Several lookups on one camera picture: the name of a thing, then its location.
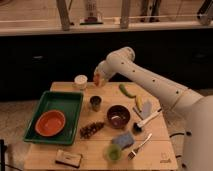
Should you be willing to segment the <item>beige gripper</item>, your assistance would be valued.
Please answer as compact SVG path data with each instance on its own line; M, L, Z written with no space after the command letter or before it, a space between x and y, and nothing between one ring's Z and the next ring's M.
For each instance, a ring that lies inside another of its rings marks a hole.
M93 75L93 82L97 87L102 87L108 81L108 72L104 66L97 66Z

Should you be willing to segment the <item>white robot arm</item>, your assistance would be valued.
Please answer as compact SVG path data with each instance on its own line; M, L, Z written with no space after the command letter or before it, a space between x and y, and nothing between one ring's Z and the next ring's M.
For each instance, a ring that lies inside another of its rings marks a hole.
M109 53L94 70L93 80L103 86L116 73L135 82L160 102L186 118L182 171L213 171L213 95L196 91L134 63L135 52L123 47Z

